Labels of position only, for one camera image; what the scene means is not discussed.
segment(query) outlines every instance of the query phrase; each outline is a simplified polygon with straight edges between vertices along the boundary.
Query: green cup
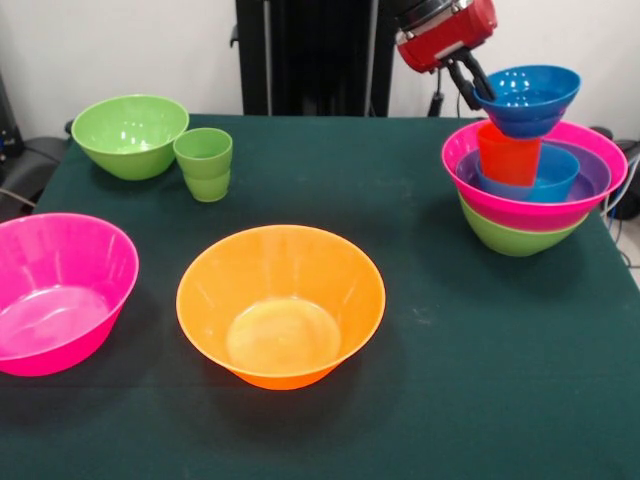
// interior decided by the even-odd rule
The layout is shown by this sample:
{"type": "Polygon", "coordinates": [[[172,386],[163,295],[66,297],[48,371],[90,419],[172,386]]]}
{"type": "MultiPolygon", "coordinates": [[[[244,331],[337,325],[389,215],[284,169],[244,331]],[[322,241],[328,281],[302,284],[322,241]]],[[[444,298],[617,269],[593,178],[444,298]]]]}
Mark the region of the green cup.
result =
{"type": "Polygon", "coordinates": [[[215,202],[229,190],[233,140],[224,130],[195,128],[173,143],[184,181],[199,202],[215,202]]]}

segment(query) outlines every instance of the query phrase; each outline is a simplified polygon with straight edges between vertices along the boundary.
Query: orange cup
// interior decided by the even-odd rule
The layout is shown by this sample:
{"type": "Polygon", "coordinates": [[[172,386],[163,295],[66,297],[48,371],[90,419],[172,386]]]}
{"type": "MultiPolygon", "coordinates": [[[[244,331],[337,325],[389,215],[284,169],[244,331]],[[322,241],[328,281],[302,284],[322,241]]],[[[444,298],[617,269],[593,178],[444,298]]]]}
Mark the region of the orange cup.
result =
{"type": "Polygon", "coordinates": [[[488,123],[478,130],[482,173],[491,180],[531,187],[535,183],[542,140],[510,138],[488,123]]]}
{"type": "Polygon", "coordinates": [[[215,243],[178,287],[178,321],[203,355],[248,383],[291,390],[360,350],[385,307],[382,277],[347,240],[271,225],[215,243]]]}

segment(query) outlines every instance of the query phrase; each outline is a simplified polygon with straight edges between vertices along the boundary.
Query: bowl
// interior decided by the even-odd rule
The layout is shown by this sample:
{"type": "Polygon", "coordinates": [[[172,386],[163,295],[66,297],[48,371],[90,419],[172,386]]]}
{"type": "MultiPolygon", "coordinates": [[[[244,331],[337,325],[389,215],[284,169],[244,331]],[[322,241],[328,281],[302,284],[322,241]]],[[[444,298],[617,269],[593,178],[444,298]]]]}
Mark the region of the bowl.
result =
{"type": "Polygon", "coordinates": [[[451,135],[442,148],[442,161],[464,200],[492,222],[515,229],[542,232],[570,227],[616,190],[627,176],[627,159],[615,143],[588,128],[560,122],[544,141],[571,144],[599,157],[611,172],[611,182],[607,188],[579,200],[572,200],[570,194],[568,201],[562,203],[523,202],[491,195],[455,173],[458,164],[478,149],[476,132],[488,121],[471,123],[451,135]]]}
{"type": "Polygon", "coordinates": [[[382,277],[358,247],[301,225],[268,225],[215,243],[187,268],[180,326],[204,356],[249,384],[306,387],[377,330],[382,277]]]}
{"type": "Polygon", "coordinates": [[[505,227],[488,220],[474,211],[462,197],[460,197],[460,203],[469,226],[480,241],[494,252],[509,257],[528,257],[547,250],[571,235],[587,218],[585,215],[575,224],[561,230],[529,232],[505,227]]]}
{"type": "Polygon", "coordinates": [[[123,180],[160,175],[173,162],[173,141],[187,129],[189,113],[154,95],[127,95],[97,103],[73,121],[71,134],[97,165],[123,180]]]}
{"type": "Polygon", "coordinates": [[[532,187],[518,187],[496,182],[482,173],[481,162],[476,162],[480,188],[498,197],[537,203],[564,202],[580,172],[578,159],[553,145],[542,145],[535,183],[532,187]]]}
{"type": "Polygon", "coordinates": [[[580,76],[555,65],[525,65],[489,75],[496,99],[474,95],[493,123],[512,138],[548,134],[580,90],[580,76]]]}
{"type": "Polygon", "coordinates": [[[133,242],[95,217],[47,213],[0,224],[0,371],[60,372],[105,341],[138,276],[133,242]]]}
{"type": "MultiPolygon", "coordinates": [[[[585,198],[599,195],[604,192],[609,183],[611,182],[611,172],[607,165],[593,153],[576,147],[575,145],[569,145],[562,142],[545,141],[543,145],[554,145],[570,152],[580,164],[580,172],[576,177],[569,195],[566,200],[575,202],[577,200],[583,200],[585,198]]],[[[471,152],[466,155],[456,167],[456,176],[463,182],[471,185],[475,188],[484,190],[480,185],[480,176],[478,175],[478,163],[480,162],[480,154],[478,151],[471,152]]],[[[526,200],[526,196],[530,190],[512,188],[510,189],[508,197],[507,194],[503,195],[505,198],[511,198],[513,200],[526,200]]]]}

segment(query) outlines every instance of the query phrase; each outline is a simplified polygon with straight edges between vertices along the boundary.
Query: white wall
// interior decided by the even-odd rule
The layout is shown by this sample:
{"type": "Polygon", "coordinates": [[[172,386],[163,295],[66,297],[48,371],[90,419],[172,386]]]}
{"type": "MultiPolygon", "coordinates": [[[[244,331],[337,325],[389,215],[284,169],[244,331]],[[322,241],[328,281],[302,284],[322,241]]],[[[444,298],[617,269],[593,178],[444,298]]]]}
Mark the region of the white wall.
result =
{"type": "MultiPolygon", "coordinates": [[[[573,68],[583,88],[567,118],[640,136],[640,3],[494,3],[498,29],[476,51],[488,73],[525,63],[573,68]]],[[[136,91],[174,97],[192,112],[242,113],[238,48],[228,48],[234,24],[234,0],[0,0],[0,68],[23,135],[61,135],[87,105],[136,91]]],[[[454,116],[445,78],[444,114],[454,116]]],[[[390,114],[424,115],[434,85],[397,58],[390,114]]]]}
{"type": "Polygon", "coordinates": [[[127,93],[242,113],[234,0],[0,0],[0,69],[25,138],[127,93]]]}
{"type": "MultiPolygon", "coordinates": [[[[608,126],[618,138],[640,137],[640,2],[494,0],[494,5],[498,28],[475,51],[485,72],[530,63],[572,68],[583,86],[566,119],[608,126]]],[[[390,114],[424,115],[435,76],[417,74],[400,60],[397,56],[394,64],[390,114]]],[[[455,116],[457,91],[445,77],[443,114],[455,116]]]]}

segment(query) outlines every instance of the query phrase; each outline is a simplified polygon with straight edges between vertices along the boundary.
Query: green tablecloth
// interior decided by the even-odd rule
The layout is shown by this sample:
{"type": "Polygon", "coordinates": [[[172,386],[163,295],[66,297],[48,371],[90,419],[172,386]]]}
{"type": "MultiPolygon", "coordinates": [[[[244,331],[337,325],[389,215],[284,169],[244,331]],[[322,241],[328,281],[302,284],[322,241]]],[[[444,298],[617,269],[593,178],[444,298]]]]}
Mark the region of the green tablecloth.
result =
{"type": "Polygon", "coordinates": [[[0,376],[1,478],[640,478],[638,290],[595,215],[531,258],[485,248],[440,162],[461,124],[194,115],[235,139],[210,205],[175,165],[124,182],[74,146],[38,210],[119,225],[140,277],[89,360],[0,376]],[[199,252],[281,222],[355,242],[388,295],[357,356],[285,393],[204,359],[174,308],[199,252]]]}

